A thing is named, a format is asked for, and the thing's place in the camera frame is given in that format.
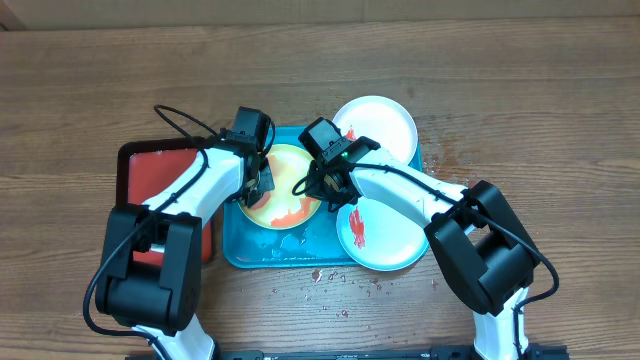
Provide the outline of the green rimmed white plate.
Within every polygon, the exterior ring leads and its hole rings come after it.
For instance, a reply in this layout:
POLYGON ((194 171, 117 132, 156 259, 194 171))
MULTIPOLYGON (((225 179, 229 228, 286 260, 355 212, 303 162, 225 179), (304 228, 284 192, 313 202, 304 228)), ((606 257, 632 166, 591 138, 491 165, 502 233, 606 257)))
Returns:
POLYGON ((321 202, 306 195, 294 196, 294 185, 307 175, 311 155, 304 149, 289 144, 276 144, 267 156, 275 187, 252 207, 240 206, 242 212, 255 224, 283 230, 301 225, 318 210, 321 202))

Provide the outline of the light blue rimmed plate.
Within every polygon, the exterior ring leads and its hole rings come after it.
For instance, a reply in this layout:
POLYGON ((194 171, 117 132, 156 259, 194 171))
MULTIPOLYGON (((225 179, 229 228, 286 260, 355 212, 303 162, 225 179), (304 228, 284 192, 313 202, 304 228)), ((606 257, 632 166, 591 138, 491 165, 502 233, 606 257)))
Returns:
POLYGON ((419 225, 391 207, 367 198, 339 209, 336 231, 345 252, 356 263, 375 271, 404 269, 429 249, 419 225))

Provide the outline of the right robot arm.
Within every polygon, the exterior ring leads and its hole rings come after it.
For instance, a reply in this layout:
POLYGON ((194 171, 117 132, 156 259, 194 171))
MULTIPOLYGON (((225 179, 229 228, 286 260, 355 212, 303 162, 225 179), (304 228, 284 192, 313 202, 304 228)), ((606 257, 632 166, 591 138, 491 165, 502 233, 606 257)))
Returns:
POLYGON ((474 313, 475 353, 524 357, 521 309, 541 255, 495 186, 439 181, 366 137, 300 141, 313 158, 300 182, 305 194, 333 207, 375 200, 420 226, 446 283, 474 313))

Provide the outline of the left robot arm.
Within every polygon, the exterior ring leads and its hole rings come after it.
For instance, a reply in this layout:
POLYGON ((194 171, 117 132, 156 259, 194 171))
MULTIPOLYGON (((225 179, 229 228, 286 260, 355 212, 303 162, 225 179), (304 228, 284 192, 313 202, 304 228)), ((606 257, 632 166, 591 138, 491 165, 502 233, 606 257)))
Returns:
POLYGON ((213 359, 196 316, 202 232, 226 201, 254 204, 273 189, 265 141, 200 145, 192 163, 141 204, 114 207, 102 257, 83 299, 94 332, 145 339, 161 359, 213 359))

